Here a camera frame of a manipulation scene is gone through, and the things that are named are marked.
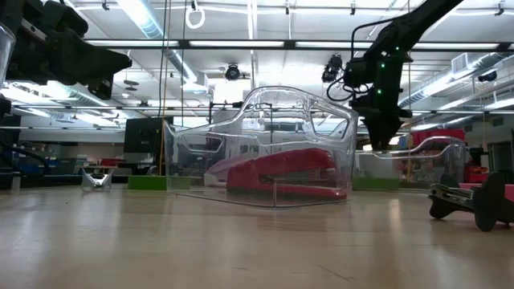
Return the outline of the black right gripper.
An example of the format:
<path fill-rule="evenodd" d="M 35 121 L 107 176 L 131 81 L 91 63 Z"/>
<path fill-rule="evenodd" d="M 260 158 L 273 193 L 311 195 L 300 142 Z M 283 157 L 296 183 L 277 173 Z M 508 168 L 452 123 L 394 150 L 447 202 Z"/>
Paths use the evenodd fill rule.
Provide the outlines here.
<path fill-rule="evenodd" d="M 364 118 L 393 117 L 398 119 L 410 119 L 413 116 L 411 110 L 399 107 L 380 108 L 372 95 L 364 95 L 349 101 L 352 110 Z M 390 146 L 390 141 L 396 135 L 402 122 L 400 120 L 388 121 L 383 124 L 380 120 L 364 120 L 368 130 L 372 149 L 382 151 Z"/>

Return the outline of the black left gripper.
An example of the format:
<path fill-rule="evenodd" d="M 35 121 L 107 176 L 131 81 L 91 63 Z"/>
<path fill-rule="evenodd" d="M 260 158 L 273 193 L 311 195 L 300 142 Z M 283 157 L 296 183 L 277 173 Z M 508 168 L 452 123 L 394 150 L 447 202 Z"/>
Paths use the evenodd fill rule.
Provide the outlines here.
<path fill-rule="evenodd" d="M 95 97 L 110 100 L 113 76 L 132 66 L 127 55 L 84 42 L 88 24 L 64 0 L 0 0 L 0 23 L 15 37 L 8 80 L 87 83 Z"/>

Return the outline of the red stapler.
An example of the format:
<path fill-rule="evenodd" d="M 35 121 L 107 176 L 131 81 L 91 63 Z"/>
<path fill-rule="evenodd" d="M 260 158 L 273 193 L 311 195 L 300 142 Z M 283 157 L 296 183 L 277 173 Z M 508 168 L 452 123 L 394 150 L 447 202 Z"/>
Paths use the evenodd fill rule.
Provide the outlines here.
<path fill-rule="evenodd" d="M 231 193 L 276 194 L 345 200 L 346 186 L 337 180 L 336 162 L 324 149 L 294 149 L 256 157 L 229 168 L 226 189 Z"/>

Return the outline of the silver staple remover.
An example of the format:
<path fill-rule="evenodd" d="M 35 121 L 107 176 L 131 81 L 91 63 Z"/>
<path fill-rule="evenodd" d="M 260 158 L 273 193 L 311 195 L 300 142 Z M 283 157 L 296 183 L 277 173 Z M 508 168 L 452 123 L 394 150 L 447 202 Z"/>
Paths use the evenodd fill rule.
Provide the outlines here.
<path fill-rule="evenodd" d="M 83 191 L 102 190 L 108 192 L 112 189 L 113 170 L 107 173 L 87 173 L 85 169 L 81 169 L 82 182 L 80 188 Z"/>

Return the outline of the clear plastic bin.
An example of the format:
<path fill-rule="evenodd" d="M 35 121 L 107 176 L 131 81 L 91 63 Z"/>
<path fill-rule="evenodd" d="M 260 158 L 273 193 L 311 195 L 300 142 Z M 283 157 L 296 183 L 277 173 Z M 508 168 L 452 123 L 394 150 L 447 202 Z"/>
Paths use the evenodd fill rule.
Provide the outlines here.
<path fill-rule="evenodd" d="M 171 194 L 267 208 L 313 206 L 347 201 L 352 191 L 358 115 L 321 96 L 290 87 L 251 91 L 240 109 L 225 120 L 196 128 L 164 123 L 165 176 L 189 177 L 190 189 Z M 263 157 L 294 149 L 331 153 L 337 180 L 346 186 L 345 200 L 278 197 L 276 194 L 231 193 L 204 186 L 204 173 L 217 162 L 241 155 Z"/>
<path fill-rule="evenodd" d="M 13 32 L 7 26 L 0 23 L 0 88 L 6 80 L 15 44 L 16 38 Z"/>
<path fill-rule="evenodd" d="M 426 189 L 444 173 L 463 180 L 466 145 L 450 136 L 431 136 L 412 149 L 358 151 L 355 177 L 391 178 L 399 189 Z"/>

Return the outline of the black monitor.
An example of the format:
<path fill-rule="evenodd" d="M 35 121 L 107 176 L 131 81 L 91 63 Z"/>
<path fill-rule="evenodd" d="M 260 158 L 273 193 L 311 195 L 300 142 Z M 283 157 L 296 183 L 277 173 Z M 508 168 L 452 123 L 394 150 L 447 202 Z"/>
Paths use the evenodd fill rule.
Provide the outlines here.
<path fill-rule="evenodd" d="M 158 154 L 161 150 L 162 121 L 162 118 L 127 120 L 124 132 L 124 152 Z"/>

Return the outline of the black overhead rig beam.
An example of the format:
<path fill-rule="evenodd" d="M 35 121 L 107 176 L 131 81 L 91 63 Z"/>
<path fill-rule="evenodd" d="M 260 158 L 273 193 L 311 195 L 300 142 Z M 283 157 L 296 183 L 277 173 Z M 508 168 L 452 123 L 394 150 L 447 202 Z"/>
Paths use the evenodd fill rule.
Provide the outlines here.
<path fill-rule="evenodd" d="M 264 49 L 264 50 L 367 50 L 371 42 L 350 41 L 304 41 L 304 40 L 152 40 L 152 39 L 86 39 L 87 43 L 114 49 L 150 49 L 176 47 L 179 49 Z M 445 43 L 420 42 L 414 44 L 413 51 L 514 51 L 514 43 Z"/>

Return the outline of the silver ventilation duct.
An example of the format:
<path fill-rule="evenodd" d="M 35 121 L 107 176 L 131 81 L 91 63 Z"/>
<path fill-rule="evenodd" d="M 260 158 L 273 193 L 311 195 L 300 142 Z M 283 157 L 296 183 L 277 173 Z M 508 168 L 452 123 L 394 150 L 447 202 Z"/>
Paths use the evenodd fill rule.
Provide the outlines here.
<path fill-rule="evenodd" d="M 148 39 L 159 42 L 167 63 L 181 78 L 184 92 L 200 94 L 209 91 L 205 74 L 190 66 L 178 50 L 171 48 L 171 41 L 166 38 L 164 27 L 157 20 L 148 0 L 116 0 L 116 2 Z"/>

